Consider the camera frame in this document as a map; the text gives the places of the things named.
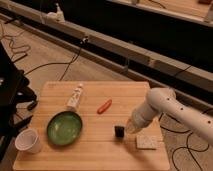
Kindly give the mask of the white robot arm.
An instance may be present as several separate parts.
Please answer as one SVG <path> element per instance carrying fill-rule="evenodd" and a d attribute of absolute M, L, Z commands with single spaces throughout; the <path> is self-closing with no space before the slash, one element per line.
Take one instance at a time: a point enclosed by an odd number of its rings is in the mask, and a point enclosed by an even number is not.
<path fill-rule="evenodd" d="M 144 102 L 133 110 L 125 131 L 130 134 L 137 133 L 148 127 L 161 113 L 176 118 L 213 147 L 213 117 L 180 103 L 171 88 L 150 89 Z"/>

